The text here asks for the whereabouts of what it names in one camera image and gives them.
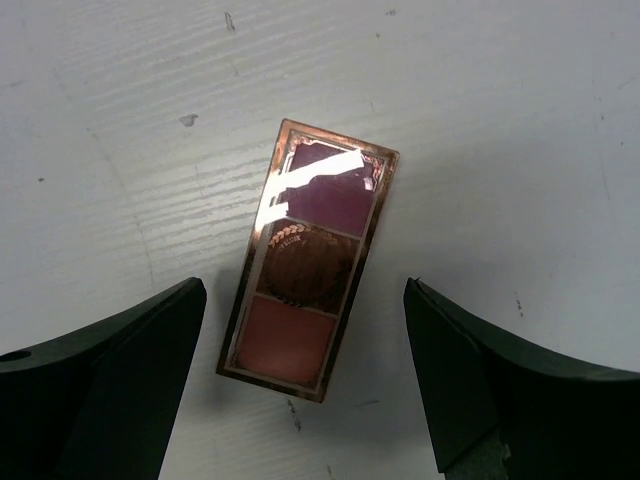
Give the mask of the pink blush palette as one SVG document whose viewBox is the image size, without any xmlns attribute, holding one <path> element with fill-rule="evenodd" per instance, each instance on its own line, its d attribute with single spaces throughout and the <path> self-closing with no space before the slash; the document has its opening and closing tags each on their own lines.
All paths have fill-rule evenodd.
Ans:
<svg viewBox="0 0 640 480">
<path fill-rule="evenodd" d="M 323 401 L 398 163 L 395 150 L 281 123 L 219 375 Z"/>
</svg>

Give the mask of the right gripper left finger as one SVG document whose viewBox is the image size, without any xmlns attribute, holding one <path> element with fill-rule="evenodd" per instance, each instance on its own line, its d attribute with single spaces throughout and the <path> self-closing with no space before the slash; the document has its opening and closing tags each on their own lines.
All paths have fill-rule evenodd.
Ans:
<svg viewBox="0 0 640 480">
<path fill-rule="evenodd" d="M 203 282 L 189 278 L 2 355 L 2 478 L 158 478 L 206 300 Z"/>
</svg>

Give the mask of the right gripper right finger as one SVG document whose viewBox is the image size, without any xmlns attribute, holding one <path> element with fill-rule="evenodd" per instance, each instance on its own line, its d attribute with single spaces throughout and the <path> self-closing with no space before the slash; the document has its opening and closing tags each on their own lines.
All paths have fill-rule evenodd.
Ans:
<svg viewBox="0 0 640 480">
<path fill-rule="evenodd" d="M 404 310 L 438 471 L 448 479 L 635 479 L 639 376 L 549 350 L 417 279 Z"/>
</svg>

